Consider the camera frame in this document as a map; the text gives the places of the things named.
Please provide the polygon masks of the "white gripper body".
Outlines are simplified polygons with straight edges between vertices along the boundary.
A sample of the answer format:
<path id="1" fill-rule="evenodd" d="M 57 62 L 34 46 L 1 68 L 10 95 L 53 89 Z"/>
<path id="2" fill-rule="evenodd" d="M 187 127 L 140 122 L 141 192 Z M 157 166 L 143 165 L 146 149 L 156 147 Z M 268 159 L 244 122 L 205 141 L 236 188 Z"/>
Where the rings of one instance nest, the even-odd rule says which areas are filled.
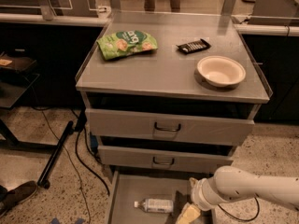
<path id="1" fill-rule="evenodd" d="M 202 211 L 215 209 L 216 205 L 207 201 L 206 193 L 209 190 L 208 181 L 206 178 L 198 180 L 197 185 L 191 187 L 191 200 Z"/>

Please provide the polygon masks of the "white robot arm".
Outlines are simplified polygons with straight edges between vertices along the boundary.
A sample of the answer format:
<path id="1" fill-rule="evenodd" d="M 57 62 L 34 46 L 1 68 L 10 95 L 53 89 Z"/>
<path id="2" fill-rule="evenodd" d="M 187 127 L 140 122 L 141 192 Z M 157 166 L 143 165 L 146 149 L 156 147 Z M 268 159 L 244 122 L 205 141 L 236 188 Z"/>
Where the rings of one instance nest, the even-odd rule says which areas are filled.
<path id="1" fill-rule="evenodd" d="M 254 175 L 244 170 L 222 166 L 210 178 L 190 178 L 191 203 L 186 203 L 176 224 L 192 224 L 222 203 L 235 203 L 260 198 L 293 211 L 299 210 L 299 179 L 297 177 Z"/>

